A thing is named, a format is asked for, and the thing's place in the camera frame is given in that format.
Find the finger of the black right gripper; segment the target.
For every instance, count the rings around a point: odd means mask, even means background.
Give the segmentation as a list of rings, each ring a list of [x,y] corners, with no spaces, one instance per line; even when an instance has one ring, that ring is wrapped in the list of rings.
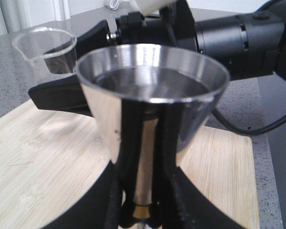
[[[28,91],[40,110],[62,111],[92,117],[78,77],[72,76],[41,83]]]

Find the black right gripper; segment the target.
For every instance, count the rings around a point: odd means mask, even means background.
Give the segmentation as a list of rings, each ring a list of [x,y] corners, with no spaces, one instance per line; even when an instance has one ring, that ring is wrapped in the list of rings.
[[[75,47],[44,61],[50,73],[73,73],[78,58],[109,45],[152,43],[198,51],[195,21],[185,0],[160,9],[160,16],[130,12],[115,20],[117,30],[110,32],[106,20],[77,38]]]

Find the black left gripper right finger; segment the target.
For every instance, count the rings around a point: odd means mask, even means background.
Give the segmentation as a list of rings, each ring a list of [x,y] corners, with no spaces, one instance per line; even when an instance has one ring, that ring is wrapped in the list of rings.
[[[154,184],[163,229],[243,228],[209,201],[179,167],[170,177],[156,173]]]

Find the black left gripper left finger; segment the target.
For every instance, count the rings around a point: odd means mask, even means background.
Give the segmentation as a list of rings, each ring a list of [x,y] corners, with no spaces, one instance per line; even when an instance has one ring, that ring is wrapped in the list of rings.
[[[91,188],[45,229],[117,229],[122,188],[114,165],[109,163]]]

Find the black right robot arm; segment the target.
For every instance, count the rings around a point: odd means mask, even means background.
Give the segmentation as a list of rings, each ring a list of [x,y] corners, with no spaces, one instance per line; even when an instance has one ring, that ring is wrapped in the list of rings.
[[[167,6],[159,17],[134,11],[116,19],[117,30],[110,33],[107,21],[99,22],[79,38],[77,56],[82,59],[77,75],[39,84],[29,96],[41,110],[64,111],[91,116],[80,79],[102,90],[123,95],[146,115],[153,117],[173,100],[181,102],[197,92],[189,83],[181,95],[173,79],[152,89],[136,83],[134,55],[146,48],[159,49],[161,60],[172,53],[173,63],[197,70],[195,52],[214,58],[230,72],[232,80],[277,73],[286,80],[286,0],[271,0],[251,14],[196,22],[184,0]]]

